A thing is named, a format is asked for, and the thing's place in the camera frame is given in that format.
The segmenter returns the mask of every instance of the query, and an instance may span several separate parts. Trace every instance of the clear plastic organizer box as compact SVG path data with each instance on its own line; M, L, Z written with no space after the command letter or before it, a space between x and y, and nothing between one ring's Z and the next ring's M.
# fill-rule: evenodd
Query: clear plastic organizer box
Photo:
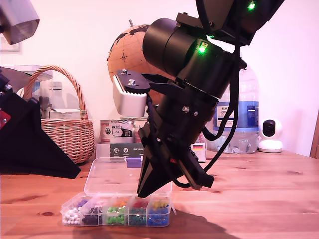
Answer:
M66 226L168 226L172 183L147 198L139 198L136 190L141 168L131 166L125 158L95 159L84 192L62 205L62 223Z

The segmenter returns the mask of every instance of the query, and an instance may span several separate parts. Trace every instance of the brown globe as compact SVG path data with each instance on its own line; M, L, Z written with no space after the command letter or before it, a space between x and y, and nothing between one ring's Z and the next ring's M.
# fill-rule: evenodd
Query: brown globe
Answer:
M120 34L114 41L108 57L108 68L112 82L116 71L121 69L133 70L140 73L160 74L173 79L166 72L146 62L144 58L142 45L148 27L149 25L133 26ZM153 99L153 104L159 104L163 97L162 94L156 91L151 91L150 96Z

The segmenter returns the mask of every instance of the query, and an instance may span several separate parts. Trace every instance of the green led light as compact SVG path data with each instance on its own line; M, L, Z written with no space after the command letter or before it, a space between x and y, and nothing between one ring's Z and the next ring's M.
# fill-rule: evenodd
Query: green led light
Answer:
M251 3L248 5L248 10L250 11L254 10L255 6L256 6L255 2L251 1Z
M202 46L201 46L201 47L199 47L199 49L198 49L198 50L199 50L199 52L204 53L206 49L205 49L204 47L202 47Z

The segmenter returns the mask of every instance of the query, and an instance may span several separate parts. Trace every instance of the white beads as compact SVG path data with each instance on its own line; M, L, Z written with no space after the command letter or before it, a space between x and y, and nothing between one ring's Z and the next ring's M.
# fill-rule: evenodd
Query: white beads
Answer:
M62 223L65 225L80 225L80 210L78 208L71 209L64 214Z

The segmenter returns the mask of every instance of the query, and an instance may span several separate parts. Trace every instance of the blue label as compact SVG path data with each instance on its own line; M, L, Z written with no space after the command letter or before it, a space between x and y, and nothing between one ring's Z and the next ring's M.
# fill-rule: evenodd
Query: blue label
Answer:
M214 131L219 130L228 109L229 102L220 102L217 105L214 115ZM238 122L236 132L258 131L259 102L258 101L240 101L238 105ZM233 125L234 113L231 114L224 131L230 131Z

